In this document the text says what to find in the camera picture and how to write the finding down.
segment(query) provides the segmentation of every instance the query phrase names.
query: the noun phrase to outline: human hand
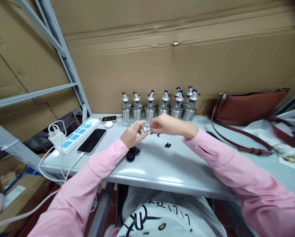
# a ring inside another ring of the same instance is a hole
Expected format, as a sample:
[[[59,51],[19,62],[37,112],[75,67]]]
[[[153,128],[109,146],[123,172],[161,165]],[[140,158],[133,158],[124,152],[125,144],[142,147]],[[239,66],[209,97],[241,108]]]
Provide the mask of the human hand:
[[[128,127],[121,135],[120,139],[123,141],[128,149],[138,144],[148,135],[148,133],[142,134],[141,130],[143,130],[144,123],[146,123],[146,121],[135,121],[133,125],[131,127]]]
[[[192,139],[198,132],[194,124],[184,122],[168,114],[161,114],[150,122],[150,131],[168,135],[180,135]]]

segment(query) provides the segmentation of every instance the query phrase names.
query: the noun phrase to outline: person's left hand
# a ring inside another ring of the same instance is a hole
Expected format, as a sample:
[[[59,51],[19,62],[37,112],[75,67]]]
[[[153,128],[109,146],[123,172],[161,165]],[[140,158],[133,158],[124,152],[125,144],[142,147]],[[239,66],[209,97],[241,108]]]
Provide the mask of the person's left hand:
[[[140,141],[142,141],[148,133],[142,134],[143,130],[143,124],[145,124],[146,121],[135,121],[131,127],[128,127],[125,132],[121,135],[120,139],[123,141],[123,143],[127,146],[128,149],[132,148],[136,144],[138,144]]]

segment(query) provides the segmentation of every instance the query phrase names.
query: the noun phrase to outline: human arm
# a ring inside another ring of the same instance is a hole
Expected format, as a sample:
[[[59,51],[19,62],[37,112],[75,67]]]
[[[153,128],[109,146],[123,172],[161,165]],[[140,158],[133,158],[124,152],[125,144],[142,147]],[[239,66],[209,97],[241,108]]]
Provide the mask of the human arm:
[[[183,142],[239,197],[243,216],[261,236],[295,236],[295,195],[292,192],[234,148],[193,124],[176,122],[178,126],[174,118],[163,116],[151,123],[151,131],[185,136]]]
[[[80,171],[62,185],[48,210],[43,213],[29,236],[83,236],[96,191],[129,148],[144,139],[143,121],[127,128],[121,138],[106,150],[93,154]]]

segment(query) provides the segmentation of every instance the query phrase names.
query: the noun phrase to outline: smartphone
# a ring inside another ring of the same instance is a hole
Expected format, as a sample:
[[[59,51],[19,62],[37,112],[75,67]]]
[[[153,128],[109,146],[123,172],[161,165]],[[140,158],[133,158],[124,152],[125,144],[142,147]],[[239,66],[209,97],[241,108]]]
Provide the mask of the smartphone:
[[[96,149],[99,142],[102,140],[106,133],[107,130],[105,129],[95,129],[86,139],[86,141],[84,141],[83,144],[81,144],[77,151],[80,153],[84,152],[87,154],[91,154]]]
[[[217,138],[217,136],[216,135],[214,135],[212,132],[207,132],[206,131],[206,133],[208,133],[208,134],[210,134],[212,137],[214,137],[215,139],[218,139],[219,141],[221,141],[219,138]]]
[[[103,117],[101,119],[101,123],[106,123],[106,122],[109,122],[109,121],[116,122],[117,121],[117,116],[116,115],[114,115],[114,116],[108,116],[108,117]]]

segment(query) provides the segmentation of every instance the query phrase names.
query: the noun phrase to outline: stainless steel bottle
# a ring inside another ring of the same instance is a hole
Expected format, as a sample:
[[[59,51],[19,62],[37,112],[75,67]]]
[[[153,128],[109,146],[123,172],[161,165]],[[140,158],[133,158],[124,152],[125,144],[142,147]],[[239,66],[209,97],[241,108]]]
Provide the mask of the stainless steel bottle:
[[[146,126],[149,127],[150,121],[155,117],[155,107],[153,106],[154,97],[153,97],[154,91],[152,90],[148,94],[148,106],[145,107],[145,120],[146,120]]]
[[[181,102],[184,101],[183,99],[183,92],[179,91],[179,96],[175,98],[175,104],[173,107],[170,108],[170,116],[180,119],[183,113],[183,109],[181,108]]]
[[[162,102],[158,103],[157,108],[157,116],[161,114],[168,114],[169,108],[167,107],[168,101],[169,101],[169,92],[167,90],[164,91],[164,97],[162,97]]]
[[[123,101],[123,108],[121,109],[122,113],[122,125],[129,127],[131,125],[132,119],[131,119],[131,109],[129,107],[129,98],[128,95],[123,92],[122,95],[124,98],[122,99]]]
[[[183,121],[192,121],[197,109],[194,107],[196,104],[196,101],[198,100],[197,95],[200,95],[199,92],[196,89],[192,90],[192,96],[189,97],[188,104],[184,107],[184,112],[182,116]]]
[[[177,93],[174,95],[174,96],[175,96],[175,99],[179,96],[179,91],[182,91],[182,90],[180,89],[180,87],[177,87],[176,90],[177,90]],[[175,104],[176,104],[175,101],[171,102],[169,108],[171,109],[171,107],[174,107]]]
[[[134,107],[132,109],[133,120],[142,120],[143,119],[143,104],[140,103],[141,95],[136,92],[133,92],[134,98]]]
[[[130,108],[130,111],[131,111],[131,118],[133,119],[133,113],[132,113],[133,103],[132,103],[132,102],[128,102],[128,107]]]
[[[189,97],[192,96],[193,87],[189,86],[188,89],[189,89],[189,92],[186,94],[185,100],[181,103],[182,108],[184,108],[186,105],[188,105]]]

